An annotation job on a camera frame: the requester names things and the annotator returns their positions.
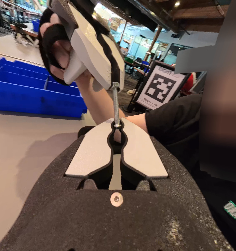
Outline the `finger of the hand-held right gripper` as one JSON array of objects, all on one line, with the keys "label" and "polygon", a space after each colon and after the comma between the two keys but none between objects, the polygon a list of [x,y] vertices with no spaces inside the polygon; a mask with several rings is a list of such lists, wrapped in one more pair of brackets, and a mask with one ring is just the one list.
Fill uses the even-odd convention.
[{"label": "finger of the hand-held right gripper", "polygon": [[113,58],[113,62],[111,63],[111,72],[112,72],[111,82],[119,83],[119,90],[117,92],[119,94],[123,89],[123,83],[124,83],[123,56],[120,52],[119,46],[117,46],[112,35],[110,35],[110,39],[112,42],[112,45],[110,47],[111,47],[112,58]]},{"label": "finger of the hand-held right gripper", "polygon": [[72,3],[68,5],[78,24],[70,45],[95,79],[95,92],[102,88],[109,90],[112,88],[111,63],[113,62],[109,27],[95,11],[91,14],[85,13],[86,16],[83,17]]}]

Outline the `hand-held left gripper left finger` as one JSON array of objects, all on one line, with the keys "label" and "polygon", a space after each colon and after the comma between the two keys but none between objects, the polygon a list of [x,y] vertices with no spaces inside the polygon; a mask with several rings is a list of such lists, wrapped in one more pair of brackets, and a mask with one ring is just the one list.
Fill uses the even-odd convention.
[{"label": "hand-held left gripper left finger", "polygon": [[112,177],[113,149],[109,138],[113,134],[113,118],[91,128],[82,139],[65,176],[94,180],[103,184]]}]

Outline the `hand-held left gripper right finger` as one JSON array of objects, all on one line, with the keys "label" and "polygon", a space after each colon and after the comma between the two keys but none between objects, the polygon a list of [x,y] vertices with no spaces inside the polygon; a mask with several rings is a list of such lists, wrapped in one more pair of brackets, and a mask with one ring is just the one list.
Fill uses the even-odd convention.
[{"label": "hand-held left gripper right finger", "polygon": [[168,173],[149,138],[137,125],[121,118],[120,174],[134,186],[140,181],[168,178]]}]

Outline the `long metal bolt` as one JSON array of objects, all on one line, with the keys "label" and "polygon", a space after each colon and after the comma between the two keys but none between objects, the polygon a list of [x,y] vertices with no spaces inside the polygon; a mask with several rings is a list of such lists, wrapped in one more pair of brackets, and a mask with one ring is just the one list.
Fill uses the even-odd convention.
[{"label": "long metal bolt", "polygon": [[114,113],[114,123],[120,124],[119,122],[119,107],[117,92],[119,91],[119,83],[112,83],[112,95],[113,95],[113,113]]}]

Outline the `blue divided storage bin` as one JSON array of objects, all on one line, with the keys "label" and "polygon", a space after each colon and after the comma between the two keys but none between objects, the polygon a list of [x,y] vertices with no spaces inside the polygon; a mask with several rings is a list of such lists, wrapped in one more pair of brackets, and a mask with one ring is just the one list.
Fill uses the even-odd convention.
[{"label": "blue divided storage bin", "polygon": [[45,68],[0,58],[0,111],[80,118],[87,109],[75,83],[63,86]]}]

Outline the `grey desk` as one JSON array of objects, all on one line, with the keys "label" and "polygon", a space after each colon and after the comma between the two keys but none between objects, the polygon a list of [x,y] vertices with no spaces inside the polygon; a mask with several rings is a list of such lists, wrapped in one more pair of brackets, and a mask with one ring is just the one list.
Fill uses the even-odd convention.
[{"label": "grey desk", "polygon": [[88,112],[81,119],[0,112],[0,241],[43,171],[90,125]]}]

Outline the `person's right hand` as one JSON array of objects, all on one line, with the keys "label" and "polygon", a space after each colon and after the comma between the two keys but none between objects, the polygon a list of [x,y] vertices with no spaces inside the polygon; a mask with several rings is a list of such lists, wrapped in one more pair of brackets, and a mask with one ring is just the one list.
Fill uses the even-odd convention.
[{"label": "person's right hand", "polygon": [[[60,18],[55,14],[53,14],[50,17],[49,22],[41,25],[41,27],[40,27],[41,37],[43,37],[45,31],[50,26],[55,25],[55,24],[61,25],[62,23],[60,21]],[[55,61],[57,62],[57,64],[65,69],[68,67],[68,64],[69,64],[70,50],[71,50],[71,45],[68,40],[57,40],[52,45],[52,47],[50,49],[50,52],[51,52],[52,56],[54,57]],[[50,74],[53,75],[55,78],[57,78],[60,80],[64,80],[64,70],[63,69],[49,64],[49,70],[50,70]]]}]

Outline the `black framed marker sign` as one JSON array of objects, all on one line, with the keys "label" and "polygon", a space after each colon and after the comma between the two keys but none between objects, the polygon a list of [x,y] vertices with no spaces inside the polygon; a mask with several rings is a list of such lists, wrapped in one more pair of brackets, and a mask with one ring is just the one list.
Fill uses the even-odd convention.
[{"label": "black framed marker sign", "polygon": [[175,74],[174,70],[174,66],[153,61],[147,76],[144,74],[138,81],[131,101],[122,110],[126,113],[152,111],[177,97],[190,74]]}]

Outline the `person's black clothing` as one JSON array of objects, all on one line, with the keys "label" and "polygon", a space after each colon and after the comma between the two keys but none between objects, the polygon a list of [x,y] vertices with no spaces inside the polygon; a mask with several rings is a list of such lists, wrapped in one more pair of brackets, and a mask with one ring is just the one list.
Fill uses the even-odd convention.
[{"label": "person's black clothing", "polygon": [[203,93],[179,97],[145,112],[150,137],[160,143],[190,174],[203,193],[222,235],[236,250],[236,217],[224,207],[236,209],[236,183],[211,177],[200,170],[199,120]]}]

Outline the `background work table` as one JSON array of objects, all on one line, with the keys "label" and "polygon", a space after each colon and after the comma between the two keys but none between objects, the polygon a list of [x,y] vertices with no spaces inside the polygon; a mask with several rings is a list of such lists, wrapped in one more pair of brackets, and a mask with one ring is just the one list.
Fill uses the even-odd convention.
[{"label": "background work table", "polygon": [[14,31],[14,40],[23,47],[39,47],[38,33],[29,29],[27,24],[13,23],[10,28]]}]

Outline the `red white fabric item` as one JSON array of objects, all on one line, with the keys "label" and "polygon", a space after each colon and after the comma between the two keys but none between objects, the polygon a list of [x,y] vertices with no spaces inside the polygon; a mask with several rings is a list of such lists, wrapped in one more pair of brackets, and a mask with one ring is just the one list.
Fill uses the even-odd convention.
[{"label": "red white fabric item", "polygon": [[198,72],[191,72],[185,84],[180,90],[181,96],[186,96],[192,94],[189,90],[192,88],[192,86],[197,83],[197,78],[199,78],[201,75],[201,71]]}]

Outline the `wooden support post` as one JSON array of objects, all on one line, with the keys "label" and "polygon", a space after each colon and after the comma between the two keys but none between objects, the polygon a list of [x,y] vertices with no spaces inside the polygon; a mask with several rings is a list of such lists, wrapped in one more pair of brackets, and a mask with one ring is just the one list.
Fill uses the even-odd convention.
[{"label": "wooden support post", "polygon": [[148,56],[151,54],[151,50],[152,50],[152,48],[153,48],[153,46],[154,46],[154,44],[155,44],[155,42],[156,42],[156,39],[157,39],[157,37],[158,37],[158,35],[160,33],[162,28],[163,27],[160,25],[157,26],[157,30],[154,32],[153,39],[152,39],[151,45],[148,48],[148,50],[147,50],[147,52],[146,52],[146,54],[144,56],[143,61],[147,61]]}]

